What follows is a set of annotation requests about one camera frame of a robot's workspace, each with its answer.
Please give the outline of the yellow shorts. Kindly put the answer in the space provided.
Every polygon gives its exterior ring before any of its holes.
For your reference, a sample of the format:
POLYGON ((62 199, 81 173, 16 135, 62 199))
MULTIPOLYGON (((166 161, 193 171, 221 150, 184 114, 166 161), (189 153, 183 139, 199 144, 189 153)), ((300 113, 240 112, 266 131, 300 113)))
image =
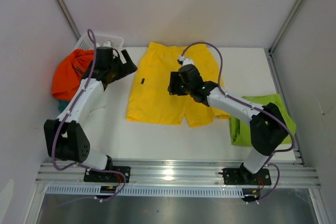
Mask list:
POLYGON ((230 118, 225 111, 197 103, 189 95, 169 94, 170 73, 180 68, 180 55, 194 61, 204 80, 218 80, 218 63, 205 44, 187 48, 151 42, 134 76, 126 113, 128 121, 180 125, 186 119, 190 127, 199 127, 215 119, 230 118))

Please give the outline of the lime green shorts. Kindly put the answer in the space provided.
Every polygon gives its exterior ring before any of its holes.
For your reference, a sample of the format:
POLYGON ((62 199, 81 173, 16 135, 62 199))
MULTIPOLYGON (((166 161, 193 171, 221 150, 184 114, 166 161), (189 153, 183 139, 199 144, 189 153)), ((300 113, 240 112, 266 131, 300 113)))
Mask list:
MULTIPOLYGON (((260 103, 262 105, 267 105, 268 103, 275 104, 279 108, 287 128, 293 135, 295 135, 296 124, 293 121, 293 119, 289 116, 286 107, 279 94, 251 96, 251 97, 243 96, 242 98, 250 102, 260 103)), ((250 128, 247 124, 241 122, 238 118, 231 116, 231 118, 229 119, 229 127, 230 127, 230 138, 232 145, 252 147, 250 128)))

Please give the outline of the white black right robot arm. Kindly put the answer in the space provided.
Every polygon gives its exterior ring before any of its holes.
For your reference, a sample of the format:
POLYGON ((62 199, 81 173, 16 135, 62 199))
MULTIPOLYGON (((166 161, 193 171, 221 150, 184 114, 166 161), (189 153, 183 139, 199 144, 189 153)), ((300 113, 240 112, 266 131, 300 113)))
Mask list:
POLYGON ((246 184, 258 179, 259 171, 275 152, 290 150, 277 149, 287 136, 293 137, 293 134, 275 104, 262 105, 233 96, 219 83, 204 81, 193 64, 171 72, 168 92, 170 95, 189 95, 195 102, 225 111, 249 126, 252 149, 241 164, 239 174, 246 184))

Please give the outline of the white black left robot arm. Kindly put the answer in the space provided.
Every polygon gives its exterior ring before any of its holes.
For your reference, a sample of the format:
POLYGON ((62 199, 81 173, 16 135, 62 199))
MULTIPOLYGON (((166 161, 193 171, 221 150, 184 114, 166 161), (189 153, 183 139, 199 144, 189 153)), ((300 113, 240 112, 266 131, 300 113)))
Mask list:
POLYGON ((117 51, 112 47, 101 46, 94 50, 93 61, 83 74, 72 100, 56 119, 44 123, 47 151, 55 169, 65 169, 56 164, 59 159, 95 170, 95 175, 102 182, 113 178, 112 158, 91 149, 82 125, 107 86, 137 69, 125 49, 117 51))

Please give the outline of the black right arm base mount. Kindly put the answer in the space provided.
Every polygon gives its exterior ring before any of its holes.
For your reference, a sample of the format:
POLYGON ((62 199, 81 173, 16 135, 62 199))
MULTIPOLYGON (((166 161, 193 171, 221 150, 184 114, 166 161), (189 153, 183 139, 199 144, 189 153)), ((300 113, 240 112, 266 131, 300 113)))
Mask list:
POLYGON ((256 174, 250 173, 243 166, 240 168, 223 168, 218 174, 222 176, 225 185, 257 186, 259 182, 262 185, 271 185, 270 172, 266 168, 262 168, 256 174))

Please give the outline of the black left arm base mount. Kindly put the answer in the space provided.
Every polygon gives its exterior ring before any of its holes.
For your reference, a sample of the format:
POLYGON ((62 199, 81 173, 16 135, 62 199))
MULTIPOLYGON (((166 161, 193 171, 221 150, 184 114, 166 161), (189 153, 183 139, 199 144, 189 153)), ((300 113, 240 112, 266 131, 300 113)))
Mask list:
POLYGON ((95 182, 95 183, 124 183, 124 179, 121 176, 123 174, 126 178, 126 183, 130 180, 131 167, 130 166, 114 166, 113 171, 119 172, 116 173, 104 173, 104 172, 86 172, 83 178, 84 182, 95 182))

